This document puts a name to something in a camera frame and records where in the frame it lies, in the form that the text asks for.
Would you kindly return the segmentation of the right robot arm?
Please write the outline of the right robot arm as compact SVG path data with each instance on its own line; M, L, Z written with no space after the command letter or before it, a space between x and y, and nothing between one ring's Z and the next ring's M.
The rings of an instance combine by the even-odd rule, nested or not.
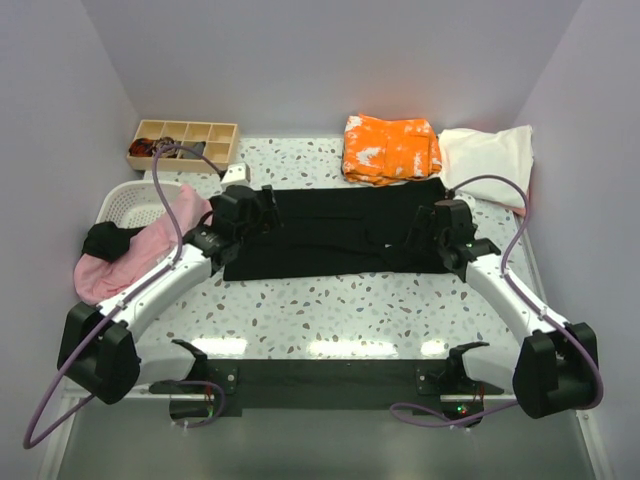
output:
M417 210L405 245L419 257L436 257L497 313L518 344L514 353L484 341L450 350L437 381L459 393L487 383L515 396L537 419L589 409L602 400L595 332L549 308L507 267L505 253L477 227L466 202L446 199Z

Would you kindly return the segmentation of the black t-shirt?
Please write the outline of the black t-shirt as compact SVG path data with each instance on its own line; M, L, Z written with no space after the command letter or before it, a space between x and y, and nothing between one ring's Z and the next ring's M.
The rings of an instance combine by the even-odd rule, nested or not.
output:
M439 179L387 187L277 190L282 226L246 242L227 282L360 273L446 271L429 249L405 242L418 209L445 197Z

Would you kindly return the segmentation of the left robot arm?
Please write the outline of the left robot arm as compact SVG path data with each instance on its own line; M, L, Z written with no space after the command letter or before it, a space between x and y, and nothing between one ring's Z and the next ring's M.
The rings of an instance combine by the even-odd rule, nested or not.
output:
M206 355L187 341L155 347L138 341L183 294L234 261L240 248L281 225L275 192L233 185L213 211L182 235L169 257L120 294L67 314L57 368L94 397L111 405L134 387L174 382L185 392L207 380Z

